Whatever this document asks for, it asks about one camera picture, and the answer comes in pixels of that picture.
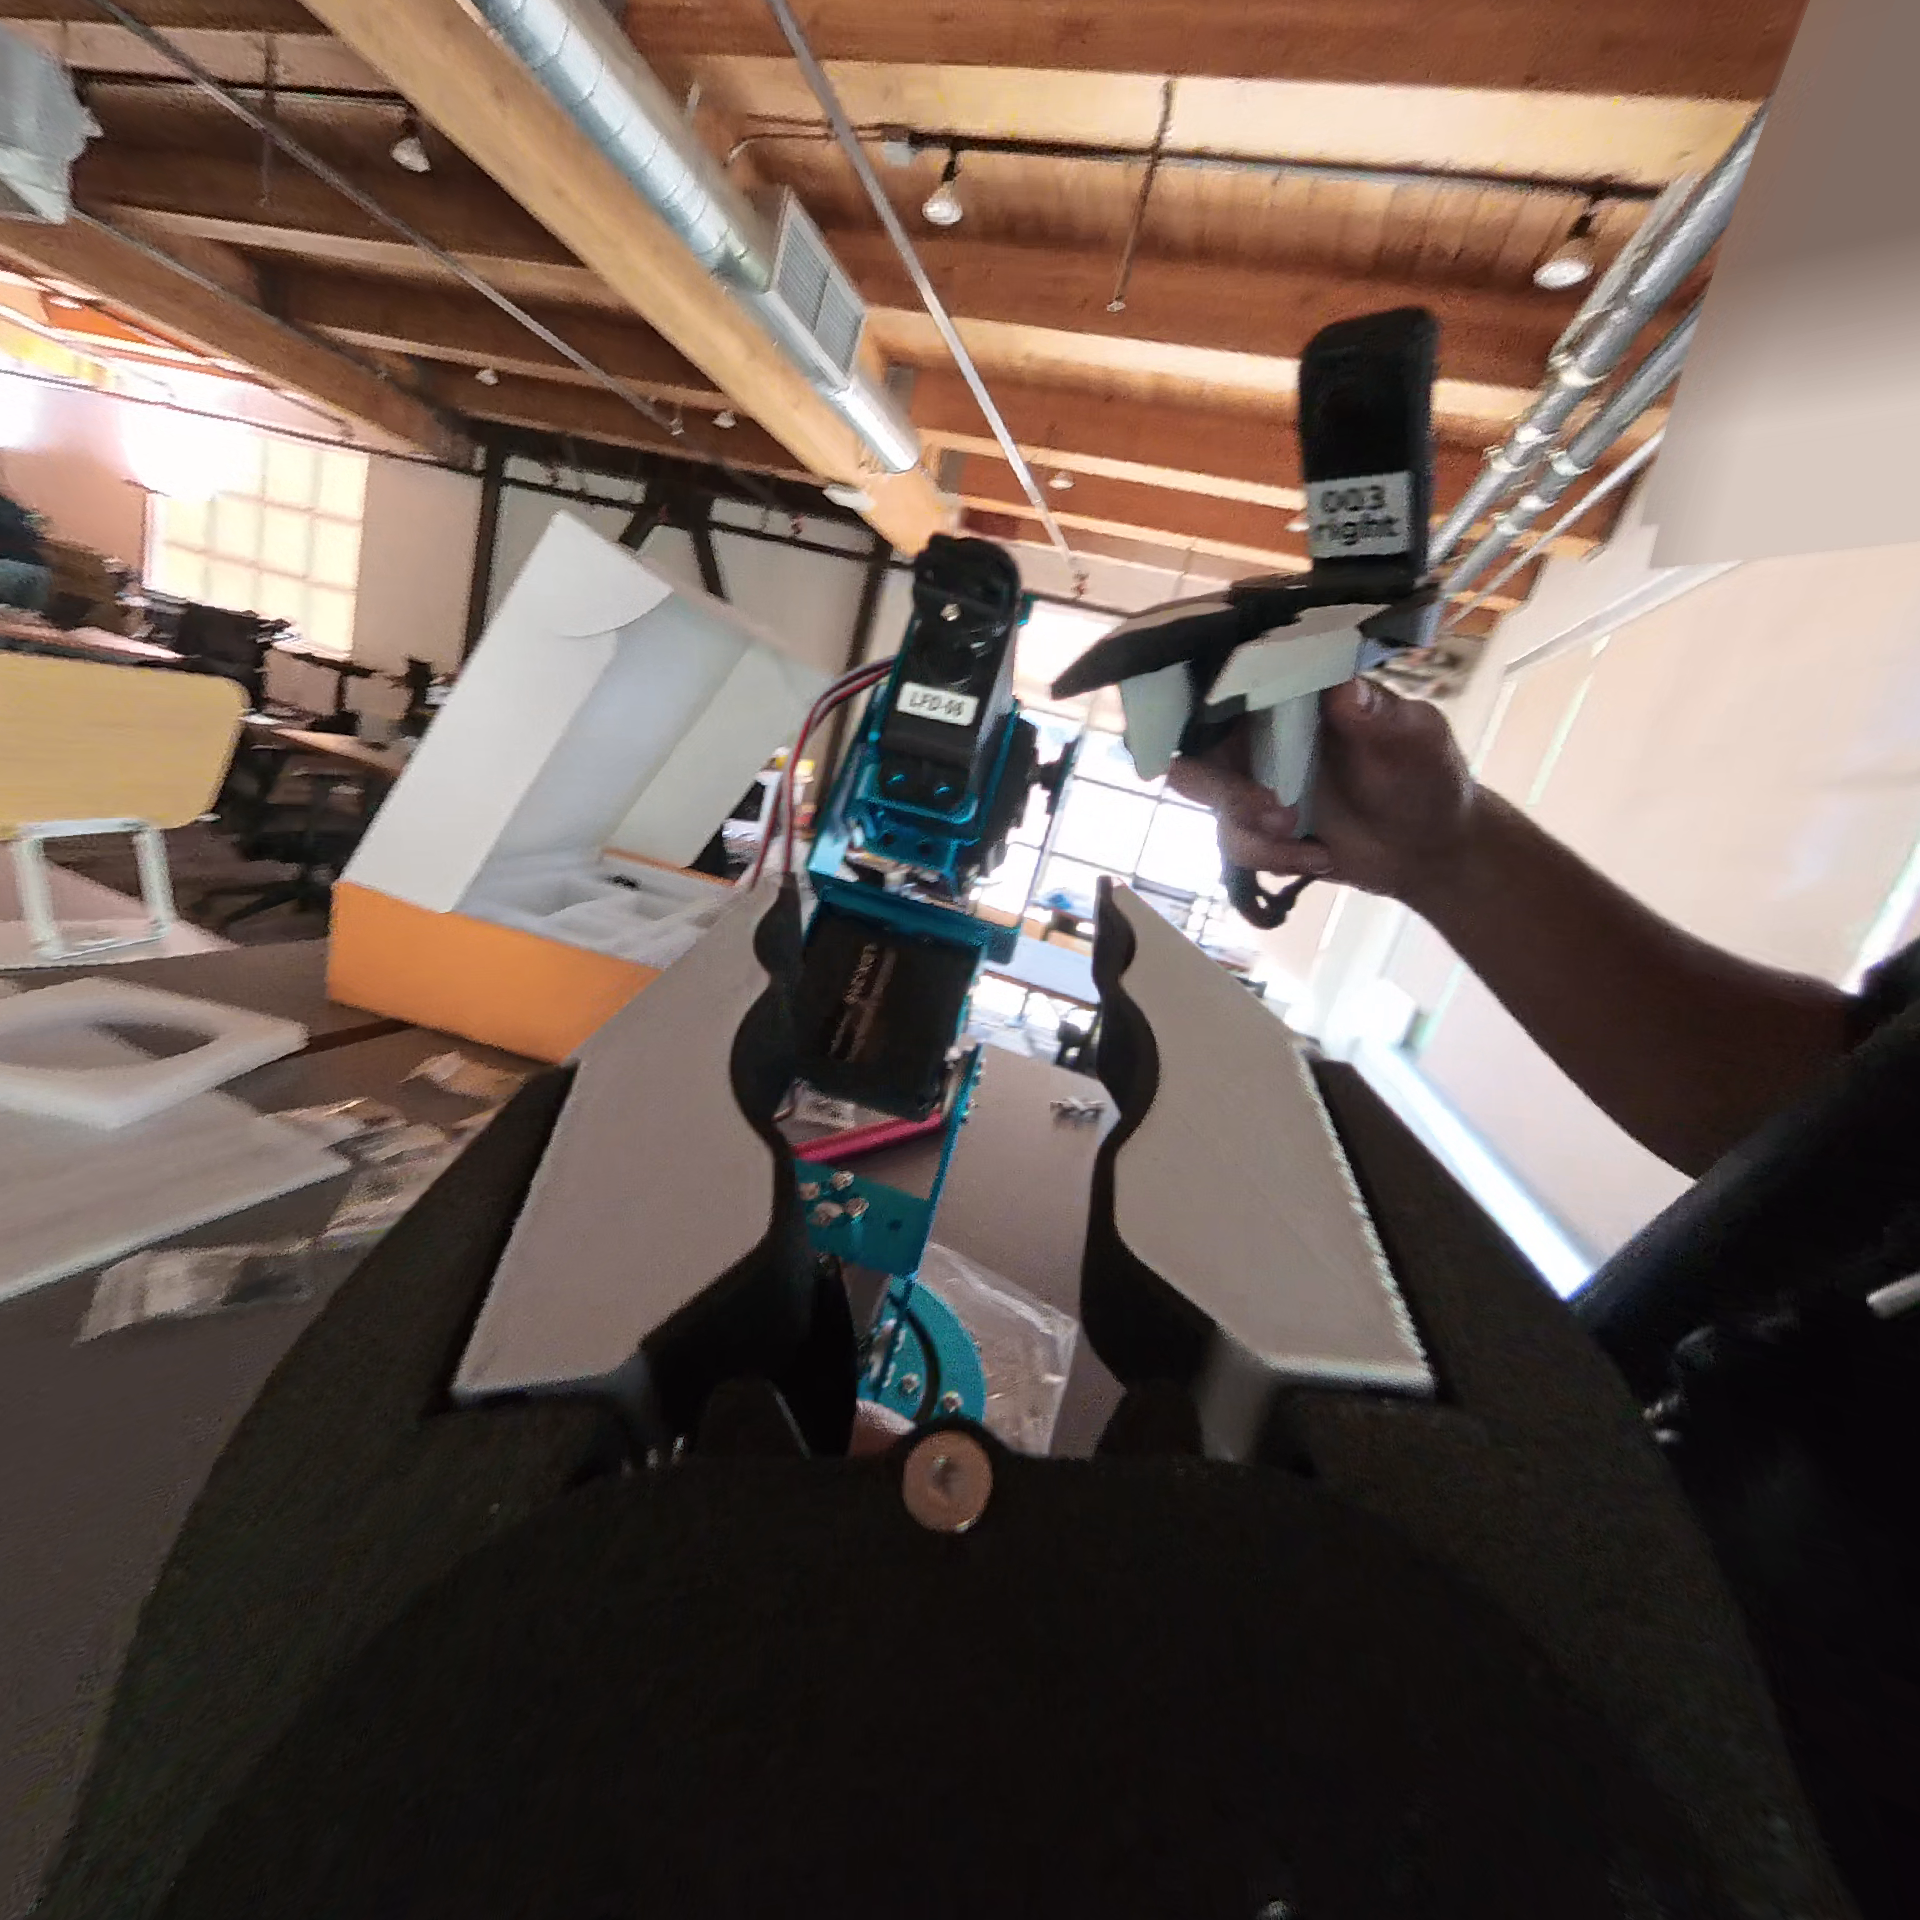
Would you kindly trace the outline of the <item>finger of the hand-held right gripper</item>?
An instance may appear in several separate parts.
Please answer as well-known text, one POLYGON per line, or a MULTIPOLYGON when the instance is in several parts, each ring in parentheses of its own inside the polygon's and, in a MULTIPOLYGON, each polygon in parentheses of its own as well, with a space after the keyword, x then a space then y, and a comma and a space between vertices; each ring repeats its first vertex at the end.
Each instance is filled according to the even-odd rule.
POLYGON ((1302 616, 1234 647, 1199 714, 1255 714, 1313 698, 1359 672, 1359 616, 1302 616))
POLYGON ((1068 703, 1115 688, 1123 744, 1135 775, 1158 779, 1239 646, 1241 616, 1230 598, 1164 604, 1125 618, 1092 640, 1053 679, 1050 696, 1068 703))

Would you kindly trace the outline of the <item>black servo motor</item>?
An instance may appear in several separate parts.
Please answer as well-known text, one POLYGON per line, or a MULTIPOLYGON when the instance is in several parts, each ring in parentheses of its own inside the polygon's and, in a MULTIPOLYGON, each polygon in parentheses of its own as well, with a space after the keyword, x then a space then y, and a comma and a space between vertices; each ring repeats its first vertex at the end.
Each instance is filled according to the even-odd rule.
POLYGON ((1039 735, 1014 696, 1029 611, 1019 569, 994 543, 937 536, 919 553, 877 712, 879 806, 933 815, 983 844, 1014 827, 1039 771, 1039 735))

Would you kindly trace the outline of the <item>blue toy robot arm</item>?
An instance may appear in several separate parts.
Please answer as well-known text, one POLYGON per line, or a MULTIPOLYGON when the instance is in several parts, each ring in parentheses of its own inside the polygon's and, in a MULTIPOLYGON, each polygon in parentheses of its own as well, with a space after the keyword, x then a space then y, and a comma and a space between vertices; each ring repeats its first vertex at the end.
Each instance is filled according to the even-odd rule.
POLYGON ((811 910, 798 993, 798 1095, 849 1105, 863 1122, 939 1115, 945 1132, 866 1159, 798 1159, 811 1246, 845 1268, 886 1281, 919 1272, 949 1170, 977 1105, 986 1048, 970 1041, 973 994, 990 963, 1009 963, 1017 934, 979 907, 1034 792, 1057 793, 1073 759, 1045 764, 1025 815, 994 844, 933 815, 875 801, 875 735, 895 655, 834 686, 870 694, 844 772, 806 846, 811 910))

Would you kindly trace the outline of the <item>person's right forearm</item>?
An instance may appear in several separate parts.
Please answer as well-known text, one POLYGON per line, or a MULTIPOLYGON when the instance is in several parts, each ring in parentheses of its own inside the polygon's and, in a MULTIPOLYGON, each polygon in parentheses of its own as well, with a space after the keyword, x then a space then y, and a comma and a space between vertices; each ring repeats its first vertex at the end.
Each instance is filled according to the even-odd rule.
POLYGON ((1404 904, 1553 1066, 1698 1177, 1915 1003, 1915 944, 1844 993, 1705 944, 1475 779, 1457 779, 1404 904))

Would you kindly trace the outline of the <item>dark grey desk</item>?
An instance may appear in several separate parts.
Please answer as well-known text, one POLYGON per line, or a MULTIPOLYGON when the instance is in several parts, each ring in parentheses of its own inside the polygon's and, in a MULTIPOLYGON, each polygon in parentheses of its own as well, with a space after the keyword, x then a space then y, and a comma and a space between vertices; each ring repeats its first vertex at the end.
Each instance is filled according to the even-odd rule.
MULTIPOLYGON (((534 1063, 324 996, 321 942, 148 958, 101 974, 302 1023, 308 1050, 231 1087, 263 1113, 371 1098, 453 1129, 484 1110, 417 1070, 462 1052, 534 1063)), ((1077 1304, 1089 1187, 1110 1119, 1065 1120, 1092 1081, 990 1050, 953 1151, 933 1240, 1061 1311, 1077 1304)), ((3 1914, 33 1911, 58 1857, 126 1659, 138 1609, 210 1464, 333 1281, 276 1304, 77 1342, 93 1276, 3 1312, 3 1914)))

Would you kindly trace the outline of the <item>person's right hand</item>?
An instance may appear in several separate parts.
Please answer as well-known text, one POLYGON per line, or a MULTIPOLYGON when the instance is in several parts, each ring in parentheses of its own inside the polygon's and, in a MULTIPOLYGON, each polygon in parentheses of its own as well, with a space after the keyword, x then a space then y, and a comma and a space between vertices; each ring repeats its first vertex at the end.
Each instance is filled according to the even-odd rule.
POLYGON ((1316 700, 1316 758, 1302 807, 1252 778, 1245 730, 1167 768, 1167 787, 1212 811, 1233 868, 1333 880, 1404 905, 1443 905, 1469 848, 1475 783, 1446 718, 1370 681, 1316 700))

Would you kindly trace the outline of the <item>black light track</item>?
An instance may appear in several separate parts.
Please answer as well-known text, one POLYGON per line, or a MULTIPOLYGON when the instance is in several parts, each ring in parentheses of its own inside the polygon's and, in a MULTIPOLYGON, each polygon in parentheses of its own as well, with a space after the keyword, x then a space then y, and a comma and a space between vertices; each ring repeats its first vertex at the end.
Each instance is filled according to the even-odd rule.
POLYGON ((1050 140, 1022 135, 966 135, 916 128, 857 128, 853 132, 860 154, 877 154, 886 166, 901 168, 923 154, 939 154, 959 160, 964 155, 994 155, 1019 160, 1057 160, 1105 166, 1110 169, 1187 169, 1223 177, 1302 178, 1343 186, 1393 186, 1393 187, 1458 187, 1489 194, 1550 194, 1580 202, 1653 203, 1665 193, 1655 183, 1629 183, 1619 178, 1581 177, 1527 177, 1475 172, 1457 166, 1397 166, 1378 160, 1310 160, 1297 155, 1257 155, 1196 150, 1148 150, 1121 147, 1089 140, 1050 140))

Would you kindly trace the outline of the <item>pile of small parts bags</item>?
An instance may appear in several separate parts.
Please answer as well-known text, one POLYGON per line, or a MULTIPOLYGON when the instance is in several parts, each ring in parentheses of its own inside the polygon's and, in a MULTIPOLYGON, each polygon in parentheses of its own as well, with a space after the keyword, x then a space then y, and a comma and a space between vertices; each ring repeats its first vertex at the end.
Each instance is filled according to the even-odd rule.
POLYGON ((322 1283, 346 1279, 359 1257, 386 1240, 526 1080, 526 1073, 484 1066, 450 1050, 427 1057, 404 1081, 466 1105, 457 1120, 407 1120, 394 1105, 371 1095, 279 1112, 279 1120, 293 1122, 348 1167, 342 1196, 321 1231, 291 1240, 131 1255, 99 1279, 75 1342, 308 1302, 322 1283))

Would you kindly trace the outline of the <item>thin metal ceiling pipe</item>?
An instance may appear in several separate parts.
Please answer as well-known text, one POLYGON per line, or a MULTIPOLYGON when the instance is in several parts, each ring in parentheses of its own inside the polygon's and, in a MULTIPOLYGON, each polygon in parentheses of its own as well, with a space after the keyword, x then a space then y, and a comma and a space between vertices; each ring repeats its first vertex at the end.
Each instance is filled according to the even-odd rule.
POLYGON ((1001 459, 1009 464, 1011 474, 1014 475, 1025 502, 1034 507, 1043 534, 1046 536, 1052 550, 1059 553, 1063 564, 1068 567, 1073 598, 1083 601, 1089 594, 1089 569, 1073 550, 1065 528, 1061 527, 1057 512, 1050 507, 1045 489, 1034 474, 1030 462, 1022 452, 1017 438, 1013 434, 986 376, 979 371, 977 360, 959 335, 953 316, 942 300, 933 278, 921 263, 921 255, 915 248, 909 232, 903 227, 895 206, 889 199, 886 187, 879 183, 874 162, 866 155, 862 137, 857 135, 849 111, 841 104, 831 80, 826 74, 826 64, 814 55, 810 39, 801 25, 795 10, 788 3, 766 3, 771 19, 775 22, 787 54, 790 55, 794 64, 798 67, 810 94, 814 97, 817 106, 822 111, 822 120, 831 132, 834 144, 849 158, 849 166, 892 248, 895 255, 903 272, 911 281, 911 288, 919 298, 919 304, 929 319, 929 322, 939 335, 956 374, 963 377, 966 391, 971 394, 977 409, 983 416, 983 424, 990 427, 991 439, 998 448, 1001 459))

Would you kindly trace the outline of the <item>white foam sheet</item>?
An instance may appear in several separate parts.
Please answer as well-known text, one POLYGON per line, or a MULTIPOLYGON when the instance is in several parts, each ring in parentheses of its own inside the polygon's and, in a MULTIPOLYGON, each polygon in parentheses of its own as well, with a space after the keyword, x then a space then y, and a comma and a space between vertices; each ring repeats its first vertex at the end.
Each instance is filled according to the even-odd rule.
POLYGON ((313 1132, 194 1095, 122 1129, 3 1119, 3 1299, 348 1174, 313 1132))

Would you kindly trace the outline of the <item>person's black clothing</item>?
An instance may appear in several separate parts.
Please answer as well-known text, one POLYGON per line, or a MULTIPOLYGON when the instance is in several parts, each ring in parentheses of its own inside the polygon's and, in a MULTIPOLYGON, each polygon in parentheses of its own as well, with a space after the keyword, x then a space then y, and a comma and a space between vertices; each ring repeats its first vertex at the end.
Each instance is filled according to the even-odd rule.
POLYGON ((1575 1315, 1650 1399, 1861 1916, 1917 1916, 1917 958, 1575 1315))

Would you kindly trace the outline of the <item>tan chair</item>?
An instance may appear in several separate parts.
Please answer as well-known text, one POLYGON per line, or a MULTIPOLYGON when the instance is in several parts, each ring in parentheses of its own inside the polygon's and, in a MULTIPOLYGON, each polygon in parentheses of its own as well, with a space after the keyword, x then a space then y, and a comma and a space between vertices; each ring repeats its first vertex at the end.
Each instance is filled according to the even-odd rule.
POLYGON ((167 832, 210 815, 250 716, 228 679, 146 665, 3 662, 3 967, 97 966, 163 947, 178 926, 167 832), (73 919, 58 904, 50 846, 131 844, 138 905, 73 919))

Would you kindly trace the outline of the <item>thin metal ceiling rail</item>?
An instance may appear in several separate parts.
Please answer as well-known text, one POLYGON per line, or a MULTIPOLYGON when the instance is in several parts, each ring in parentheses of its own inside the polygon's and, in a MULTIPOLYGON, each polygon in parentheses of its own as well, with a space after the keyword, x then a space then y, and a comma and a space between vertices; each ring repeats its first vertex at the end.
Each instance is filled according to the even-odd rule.
POLYGON ((1517 544, 1508 559, 1493 571, 1483 588, 1469 592, 1457 608, 1457 618, 1478 611, 1494 601, 1500 591, 1525 567, 1550 556, 1555 544, 1590 518, 1603 502, 1626 489, 1653 462, 1666 439, 1666 425, 1658 427, 1639 448, 1606 471, 1572 507, 1564 511, 1559 520, 1550 522, 1529 544, 1517 544))

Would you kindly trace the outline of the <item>white foam frame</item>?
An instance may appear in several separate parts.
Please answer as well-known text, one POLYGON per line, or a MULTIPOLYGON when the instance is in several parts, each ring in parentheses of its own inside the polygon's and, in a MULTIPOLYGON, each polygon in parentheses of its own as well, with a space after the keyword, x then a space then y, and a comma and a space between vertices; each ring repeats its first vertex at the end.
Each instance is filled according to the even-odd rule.
POLYGON ((146 988, 123 970, 13 993, 3 1003, 4 1042, 73 1034, 106 1038, 113 1027, 188 1036, 193 1048, 167 1059, 135 1052, 126 1062, 84 1066, 4 1057, 4 1113, 116 1132, 294 1057, 307 1046, 300 1023, 146 988))

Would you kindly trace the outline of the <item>silver ceiling duct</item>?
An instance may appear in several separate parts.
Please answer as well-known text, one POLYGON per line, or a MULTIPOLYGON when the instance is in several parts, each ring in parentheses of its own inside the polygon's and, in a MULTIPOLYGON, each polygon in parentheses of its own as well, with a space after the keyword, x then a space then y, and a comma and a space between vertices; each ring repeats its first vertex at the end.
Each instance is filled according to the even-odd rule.
POLYGON ((794 193, 742 194, 604 7, 475 3, 474 11, 877 466, 916 468, 919 434, 860 361, 868 307, 794 193))

